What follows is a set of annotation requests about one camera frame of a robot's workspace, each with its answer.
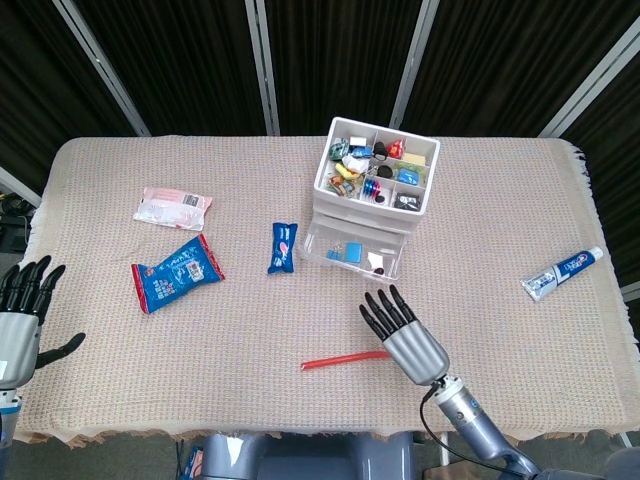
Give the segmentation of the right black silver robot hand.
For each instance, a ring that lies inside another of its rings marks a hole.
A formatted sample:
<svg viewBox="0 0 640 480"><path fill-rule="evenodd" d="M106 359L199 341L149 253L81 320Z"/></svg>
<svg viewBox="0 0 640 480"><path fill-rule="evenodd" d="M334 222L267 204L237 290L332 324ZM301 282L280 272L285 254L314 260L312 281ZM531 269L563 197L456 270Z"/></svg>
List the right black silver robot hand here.
<svg viewBox="0 0 640 480"><path fill-rule="evenodd" d="M418 319L395 285L389 294L364 294L360 314L382 342L391 358L416 385L439 382L449 370L450 360L442 345Z"/></svg>

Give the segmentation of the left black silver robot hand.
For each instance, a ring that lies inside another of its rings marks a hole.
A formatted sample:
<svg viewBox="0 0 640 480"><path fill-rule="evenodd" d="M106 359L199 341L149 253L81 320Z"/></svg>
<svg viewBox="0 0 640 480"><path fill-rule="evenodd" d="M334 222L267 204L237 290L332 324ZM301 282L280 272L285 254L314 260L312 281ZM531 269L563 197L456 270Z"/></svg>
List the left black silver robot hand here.
<svg viewBox="0 0 640 480"><path fill-rule="evenodd" d="M66 344L48 351L40 349L41 332L57 283L66 267L50 273L46 255L25 266L12 266L1 276L1 390L17 390L34 372L75 352L86 334L75 334Z"/></svg>

